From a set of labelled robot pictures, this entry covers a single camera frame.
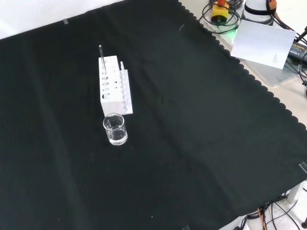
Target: black tablecloth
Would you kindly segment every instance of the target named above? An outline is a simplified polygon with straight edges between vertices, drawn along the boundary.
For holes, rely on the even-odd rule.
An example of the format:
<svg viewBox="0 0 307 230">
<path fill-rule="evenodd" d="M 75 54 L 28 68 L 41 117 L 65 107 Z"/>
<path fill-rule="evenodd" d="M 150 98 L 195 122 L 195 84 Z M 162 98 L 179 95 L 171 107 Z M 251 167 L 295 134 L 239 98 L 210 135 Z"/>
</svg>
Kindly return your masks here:
<svg viewBox="0 0 307 230">
<path fill-rule="evenodd" d="M 68 22 L 0 41 L 1 229 L 216 230 L 305 179 L 305 126 L 177 0 Z M 130 74 L 120 147 L 99 44 Z"/>
</svg>

